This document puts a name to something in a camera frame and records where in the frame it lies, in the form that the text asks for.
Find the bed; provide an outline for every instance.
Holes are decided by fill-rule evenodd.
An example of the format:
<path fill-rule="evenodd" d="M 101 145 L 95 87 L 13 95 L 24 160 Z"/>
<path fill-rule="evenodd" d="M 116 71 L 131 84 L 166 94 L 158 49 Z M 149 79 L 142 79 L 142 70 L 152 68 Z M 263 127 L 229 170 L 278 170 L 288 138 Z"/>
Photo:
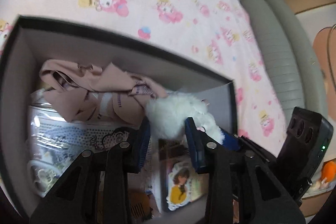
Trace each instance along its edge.
<path fill-rule="evenodd" d="M 229 131 L 275 156 L 295 106 L 327 117 L 317 58 L 283 0 L 0 0 L 2 47 L 18 14 L 119 32 L 234 79 Z"/>

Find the stuffed animal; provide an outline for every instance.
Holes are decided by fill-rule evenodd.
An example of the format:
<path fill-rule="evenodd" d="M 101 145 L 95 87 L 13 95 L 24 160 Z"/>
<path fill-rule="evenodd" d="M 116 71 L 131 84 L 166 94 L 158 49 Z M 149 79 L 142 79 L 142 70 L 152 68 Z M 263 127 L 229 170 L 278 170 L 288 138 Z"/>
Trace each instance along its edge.
<path fill-rule="evenodd" d="M 208 112 L 207 103 L 190 94 L 171 93 L 166 98 L 150 100 L 146 105 L 146 116 L 151 132 L 159 139 L 186 140 L 184 121 L 194 119 L 196 128 L 222 144 L 224 135 Z"/>

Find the yellow shirt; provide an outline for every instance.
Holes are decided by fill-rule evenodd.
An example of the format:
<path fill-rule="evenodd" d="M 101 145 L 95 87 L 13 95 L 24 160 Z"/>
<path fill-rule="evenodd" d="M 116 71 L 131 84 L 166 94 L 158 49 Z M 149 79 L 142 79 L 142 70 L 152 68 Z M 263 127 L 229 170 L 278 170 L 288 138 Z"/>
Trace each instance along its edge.
<path fill-rule="evenodd" d="M 175 185 L 171 189 L 170 202 L 174 204 L 182 203 L 187 197 L 186 192 L 182 193 L 179 186 Z"/>

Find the beige fabric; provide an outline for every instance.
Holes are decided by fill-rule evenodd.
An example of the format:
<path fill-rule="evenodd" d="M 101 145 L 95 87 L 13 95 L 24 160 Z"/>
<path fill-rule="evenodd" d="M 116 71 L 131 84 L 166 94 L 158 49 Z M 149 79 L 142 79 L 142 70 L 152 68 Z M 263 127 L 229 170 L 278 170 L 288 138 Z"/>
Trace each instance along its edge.
<path fill-rule="evenodd" d="M 148 100 L 167 96 L 152 79 L 123 72 L 112 63 L 103 70 L 92 64 L 50 59 L 43 64 L 40 77 L 53 88 L 43 93 L 45 100 L 66 121 L 122 120 L 140 125 Z"/>

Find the open storage box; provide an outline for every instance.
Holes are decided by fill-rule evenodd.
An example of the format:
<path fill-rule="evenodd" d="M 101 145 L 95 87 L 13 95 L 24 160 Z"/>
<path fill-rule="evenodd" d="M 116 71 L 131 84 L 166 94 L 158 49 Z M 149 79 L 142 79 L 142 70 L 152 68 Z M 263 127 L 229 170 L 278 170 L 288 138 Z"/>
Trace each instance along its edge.
<path fill-rule="evenodd" d="M 32 214 L 40 201 L 31 191 L 27 179 L 30 159 L 26 145 L 28 106 L 38 72 L 50 58 L 102 68 L 112 62 L 122 70 L 146 75 L 168 90 L 194 93 L 209 101 L 209 112 L 214 115 L 218 126 L 229 133 L 237 131 L 231 80 L 120 34 L 68 22 L 19 17 L 0 60 L 0 173 L 10 198 L 24 218 Z M 168 218 L 177 218 L 177 223 L 182 223 L 182 219 L 188 220 L 183 223 L 194 223 L 204 211 L 205 198 L 202 198 Z"/>

